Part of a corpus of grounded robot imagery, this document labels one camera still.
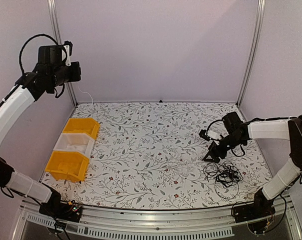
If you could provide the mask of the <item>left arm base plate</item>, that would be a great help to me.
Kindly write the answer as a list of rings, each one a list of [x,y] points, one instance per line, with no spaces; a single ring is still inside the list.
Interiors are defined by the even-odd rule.
[[[83,204],[80,202],[56,202],[42,203],[39,213],[58,220],[79,222],[82,216]]]

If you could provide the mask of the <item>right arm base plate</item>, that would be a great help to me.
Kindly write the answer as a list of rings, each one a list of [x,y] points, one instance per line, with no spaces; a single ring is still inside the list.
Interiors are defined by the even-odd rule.
[[[247,222],[275,214],[274,201],[266,203],[236,202],[231,208],[231,215],[236,223]]]

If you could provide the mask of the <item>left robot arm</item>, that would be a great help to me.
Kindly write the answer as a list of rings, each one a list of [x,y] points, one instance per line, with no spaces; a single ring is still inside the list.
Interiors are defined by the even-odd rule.
[[[54,43],[39,47],[35,67],[30,72],[25,71],[22,63],[23,52],[30,41],[40,37],[48,38]],[[65,87],[68,83],[80,81],[80,64],[71,61],[72,51],[71,41],[60,44],[44,33],[30,37],[23,44],[19,52],[22,75],[0,102],[0,148],[10,130],[43,94],[54,94],[58,99],[62,93],[57,92],[57,87]],[[0,188],[31,198],[39,204],[45,204],[46,210],[54,217],[61,217],[65,213],[65,206],[61,203],[59,193],[15,170],[2,157],[0,157]]]

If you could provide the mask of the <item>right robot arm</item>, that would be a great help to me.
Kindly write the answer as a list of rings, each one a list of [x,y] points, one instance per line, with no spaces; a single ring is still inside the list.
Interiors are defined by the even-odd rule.
[[[235,207],[236,216],[260,218],[275,212],[274,199],[289,189],[302,174],[302,114],[296,117],[254,118],[242,121],[236,112],[230,112],[220,119],[227,136],[209,128],[200,131],[199,136],[211,141],[205,162],[218,163],[237,146],[245,146],[255,140],[272,170],[272,179],[254,194],[252,204]]]

